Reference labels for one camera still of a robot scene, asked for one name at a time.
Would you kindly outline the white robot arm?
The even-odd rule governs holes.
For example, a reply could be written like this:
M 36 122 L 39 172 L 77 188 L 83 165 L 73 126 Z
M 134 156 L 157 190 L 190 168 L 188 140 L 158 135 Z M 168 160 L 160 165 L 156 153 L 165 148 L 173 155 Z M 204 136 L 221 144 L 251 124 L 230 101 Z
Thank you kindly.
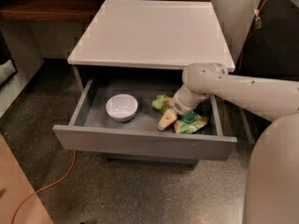
M 242 224 L 299 224 L 299 82 L 234 76 L 218 63 L 192 63 L 158 129 L 212 94 L 271 122 L 251 153 Z

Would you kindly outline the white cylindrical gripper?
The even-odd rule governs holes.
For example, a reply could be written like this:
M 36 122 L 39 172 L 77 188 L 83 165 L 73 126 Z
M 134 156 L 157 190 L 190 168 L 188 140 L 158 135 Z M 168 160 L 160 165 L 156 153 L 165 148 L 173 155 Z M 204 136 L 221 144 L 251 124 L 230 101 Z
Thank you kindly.
M 158 129 L 163 131 L 178 119 L 178 115 L 187 115 L 193 111 L 201 102 L 205 101 L 206 96 L 203 93 L 190 91 L 185 85 L 182 85 L 175 93 L 173 98 L 166 98 L 164 103 L 168 108 L 158 123 Z

